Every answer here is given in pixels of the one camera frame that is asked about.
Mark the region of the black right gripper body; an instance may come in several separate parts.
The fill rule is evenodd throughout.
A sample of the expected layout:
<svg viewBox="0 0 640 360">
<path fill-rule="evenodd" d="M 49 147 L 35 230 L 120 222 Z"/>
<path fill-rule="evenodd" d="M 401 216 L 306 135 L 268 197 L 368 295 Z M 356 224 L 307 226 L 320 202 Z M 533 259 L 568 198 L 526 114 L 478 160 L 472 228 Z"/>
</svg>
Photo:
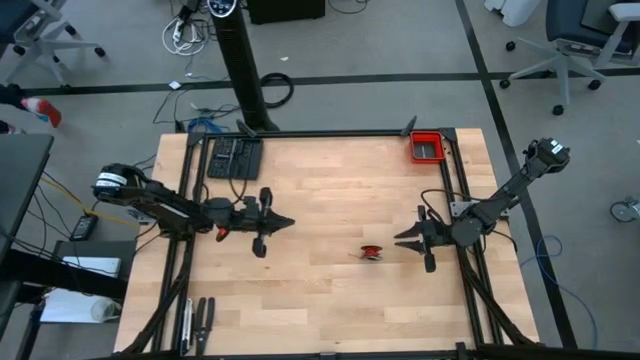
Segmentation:
<svg viewBox="0 0 640 360">
<path fill-rule="evenodd" d="M 418 206 L 418 218 L 419 253 L 423 256 L 426 272 L 433 273 L 436 270 L 436 261 L 432 249 L 451 245 L 447 236 L 447 227 L 440 220 L 433 219 L 431 211 L 427 210 L 424 205 Z"/>
</svg>

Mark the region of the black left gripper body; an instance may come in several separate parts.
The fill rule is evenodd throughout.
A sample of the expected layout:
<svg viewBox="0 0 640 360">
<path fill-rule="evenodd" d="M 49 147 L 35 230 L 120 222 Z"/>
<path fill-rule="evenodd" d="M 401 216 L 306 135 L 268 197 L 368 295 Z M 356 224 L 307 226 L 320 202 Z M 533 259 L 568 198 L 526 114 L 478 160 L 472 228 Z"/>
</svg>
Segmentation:
<svg viewBox="0 0 640 360">
<path fill-rule="evenodd" d="M 274 232 L 271 205 L 273 195 L 270 188 L 261 188 L 258 197 L 246 196 L 241 200 L 244 207 L 237 212 L 234 229 L 255 232 L 252 252 L 258 258 L 265 258 L 267 246 L 265 238 Z"/>
</svg>

